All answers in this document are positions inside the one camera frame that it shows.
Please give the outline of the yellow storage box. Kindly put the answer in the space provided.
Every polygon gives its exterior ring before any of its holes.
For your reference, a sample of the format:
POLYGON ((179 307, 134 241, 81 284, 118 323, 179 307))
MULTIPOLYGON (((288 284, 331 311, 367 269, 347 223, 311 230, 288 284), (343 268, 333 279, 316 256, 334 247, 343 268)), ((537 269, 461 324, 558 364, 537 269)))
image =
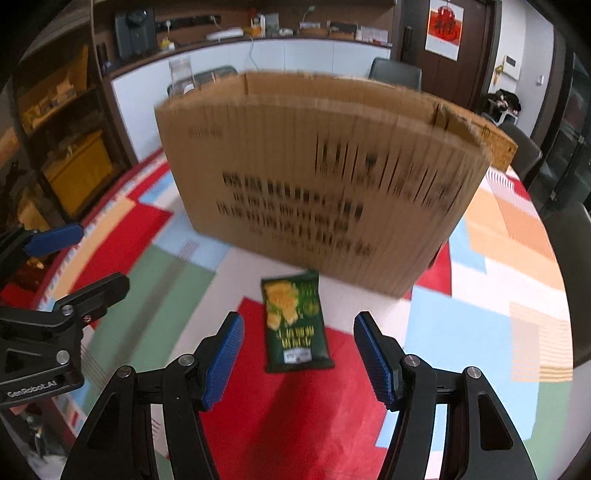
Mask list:
POLYGON ((114 177, 118 166, 109 157, 103 131, 97 130, 68 145, 42 171, 65 212, 74 218, 114 177))

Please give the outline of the colourful patchwork tablecloth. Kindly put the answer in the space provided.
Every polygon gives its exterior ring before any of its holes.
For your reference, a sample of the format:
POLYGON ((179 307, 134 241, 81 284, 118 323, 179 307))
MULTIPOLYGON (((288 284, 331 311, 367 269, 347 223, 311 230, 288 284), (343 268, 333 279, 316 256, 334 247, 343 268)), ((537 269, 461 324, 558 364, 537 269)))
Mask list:
POLYGON ((546 230, 513 171, 486 174, 433 266, 393 298, 195 232, 155 153, 101 199, 35 306, 114 272, 129 292, 84 330, 84 385, 56 400, 73 433, 116 368, 164 367, 235 311, 242 347, 221 401, 201 417, 221 477, 374 479, 397 416, 377 400, 353 340, 367 311, 431 366, 478 367, 537 476, 551 475, 573 378, 571 321, 546 230))

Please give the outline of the dark green cracker packet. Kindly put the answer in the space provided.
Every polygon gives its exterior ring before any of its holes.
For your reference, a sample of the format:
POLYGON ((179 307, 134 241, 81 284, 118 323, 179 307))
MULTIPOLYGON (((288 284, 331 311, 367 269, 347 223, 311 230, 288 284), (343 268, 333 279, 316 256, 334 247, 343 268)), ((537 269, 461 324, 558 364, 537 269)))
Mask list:
POLYGON ((314 270, 260 281, 266 309, 266 372, 335 367, 318 285, 320 276, 314 270))

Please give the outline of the grey chair right near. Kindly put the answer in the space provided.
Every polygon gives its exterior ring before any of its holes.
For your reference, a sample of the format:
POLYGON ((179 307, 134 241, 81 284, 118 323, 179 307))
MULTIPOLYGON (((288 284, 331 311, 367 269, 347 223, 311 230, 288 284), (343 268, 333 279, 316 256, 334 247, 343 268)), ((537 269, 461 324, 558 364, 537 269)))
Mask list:
POLYGON ((543 220, 565 285, 571 319, 573 362, 590 360, 591 226, 590 214, 575 202, 543 220))

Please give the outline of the pink drink bottle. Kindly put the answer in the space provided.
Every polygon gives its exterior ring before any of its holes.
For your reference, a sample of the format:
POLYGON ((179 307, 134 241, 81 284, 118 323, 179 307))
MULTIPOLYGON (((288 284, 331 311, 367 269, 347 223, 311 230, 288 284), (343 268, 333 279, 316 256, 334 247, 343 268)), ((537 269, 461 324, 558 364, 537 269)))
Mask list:
POLYGON ((195 88, 190 59, 188 57, 173 58, 169 61, 171 84, 168 96, 184 95, 195 88))

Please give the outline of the black glass cabinet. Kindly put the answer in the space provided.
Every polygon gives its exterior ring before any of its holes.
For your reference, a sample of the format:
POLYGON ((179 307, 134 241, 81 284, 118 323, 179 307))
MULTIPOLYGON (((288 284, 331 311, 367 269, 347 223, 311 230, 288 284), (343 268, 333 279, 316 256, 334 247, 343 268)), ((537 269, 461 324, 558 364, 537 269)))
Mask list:
POLYGON ((563 86, 556 134, 529 189, 543 218, 572 203, 590 206, 590 74, 576 55, 563 86))

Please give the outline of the brown cardboard box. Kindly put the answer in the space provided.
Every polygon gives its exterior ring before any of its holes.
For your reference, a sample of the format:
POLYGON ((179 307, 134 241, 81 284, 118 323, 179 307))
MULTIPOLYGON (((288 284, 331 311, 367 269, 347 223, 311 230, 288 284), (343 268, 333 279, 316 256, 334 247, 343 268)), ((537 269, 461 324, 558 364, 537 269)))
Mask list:
POLYGON ((393 297, 491 163, 438 98, 363 79, 249 71, 163 101, 155 119, 197 232, 393 297))

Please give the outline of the grey chair right far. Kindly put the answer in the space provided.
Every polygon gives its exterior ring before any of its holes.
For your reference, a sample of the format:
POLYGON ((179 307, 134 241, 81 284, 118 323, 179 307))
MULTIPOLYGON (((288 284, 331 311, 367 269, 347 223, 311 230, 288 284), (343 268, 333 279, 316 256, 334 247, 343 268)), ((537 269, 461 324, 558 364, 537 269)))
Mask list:
POLYGON ((499 128, 517 144, 511 166, 522 183, 526 184, 528 175, 542 158, 541 149, 515 124, 504 122, 499 128))

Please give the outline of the woven wicker box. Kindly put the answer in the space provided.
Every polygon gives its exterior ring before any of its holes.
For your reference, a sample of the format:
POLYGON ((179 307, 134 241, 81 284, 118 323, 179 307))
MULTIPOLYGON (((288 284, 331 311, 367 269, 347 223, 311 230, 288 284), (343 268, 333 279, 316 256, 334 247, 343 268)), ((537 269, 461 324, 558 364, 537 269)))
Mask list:
POLYGON ((491 165, 501 172, 506 172, 517 153, 517 143, 488 120, 484 120, 481 126, 481 138, 490 151, 491 165))

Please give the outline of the dark brown door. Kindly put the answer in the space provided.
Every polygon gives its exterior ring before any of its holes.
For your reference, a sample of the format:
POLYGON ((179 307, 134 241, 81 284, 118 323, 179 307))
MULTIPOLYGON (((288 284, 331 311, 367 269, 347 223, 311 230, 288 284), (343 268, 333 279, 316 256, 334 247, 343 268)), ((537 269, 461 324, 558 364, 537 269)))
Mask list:
POLYGON ((401 1, 397 59, 422 71, 422 90, 473 110, 488 89, 500 37, 499 1, 401 1))

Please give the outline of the grey chair far end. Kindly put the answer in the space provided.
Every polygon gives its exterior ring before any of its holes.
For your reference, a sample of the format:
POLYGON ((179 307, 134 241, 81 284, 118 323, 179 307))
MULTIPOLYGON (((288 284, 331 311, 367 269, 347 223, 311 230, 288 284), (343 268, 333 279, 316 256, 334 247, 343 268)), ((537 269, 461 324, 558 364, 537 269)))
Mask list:
POLYGON ((370 80, 422 90, 423 72, 420 68, 403 62, 375 58, 370 67, 370 80))

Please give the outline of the red fu poster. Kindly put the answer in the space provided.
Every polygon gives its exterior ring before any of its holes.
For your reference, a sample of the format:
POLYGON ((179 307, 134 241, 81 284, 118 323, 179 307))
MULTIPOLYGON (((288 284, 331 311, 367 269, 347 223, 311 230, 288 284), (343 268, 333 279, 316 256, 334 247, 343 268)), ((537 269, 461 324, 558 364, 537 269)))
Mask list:
POLYGON ((452 61, 459 58, 464 9, 452 2, 431 0, 425 50, 452 61))

